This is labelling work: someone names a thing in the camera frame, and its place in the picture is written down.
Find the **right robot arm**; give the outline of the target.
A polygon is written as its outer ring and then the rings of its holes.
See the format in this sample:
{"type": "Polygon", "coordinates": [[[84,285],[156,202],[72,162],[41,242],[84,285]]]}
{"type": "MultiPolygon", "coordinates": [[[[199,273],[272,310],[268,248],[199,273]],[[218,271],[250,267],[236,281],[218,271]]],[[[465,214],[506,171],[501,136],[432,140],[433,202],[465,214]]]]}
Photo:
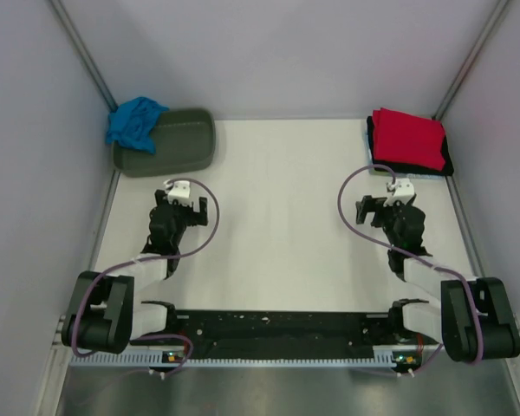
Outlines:
{"type": "Polygon", "coordinates": [[[504,283],[496,277],[462,276],[436,263],[423,245],[426,215],[412,201],[389,204],[366,195],[356,202],[357,224],[368,216],[387,238],[390,270],[428,299],[401,300],[387,321],[396,342],[417,333],[445,347],[454,361],[474,362],[520,355],[520,334],[504,283]]]}

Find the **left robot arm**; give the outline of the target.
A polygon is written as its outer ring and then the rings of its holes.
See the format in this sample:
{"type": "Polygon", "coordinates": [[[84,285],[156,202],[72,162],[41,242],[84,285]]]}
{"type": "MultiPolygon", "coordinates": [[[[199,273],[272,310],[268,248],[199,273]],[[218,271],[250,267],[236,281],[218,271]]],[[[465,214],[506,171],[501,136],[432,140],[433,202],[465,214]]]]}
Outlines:
{"type": "Polygon", "coordinates": [[[192,200],[185,181],[157,190],[154,197],[142,251],[104,274],[86,270],[76,279],[61,340],[79,356],[92,351],[119,354],[143,335],[164,344],[178,336],[179,323],[169,316],[169,303],[139,301],[137,294],[175,273],[184,257],[179,245],[186,230],[209,223],[208,199],[192,200]]]}

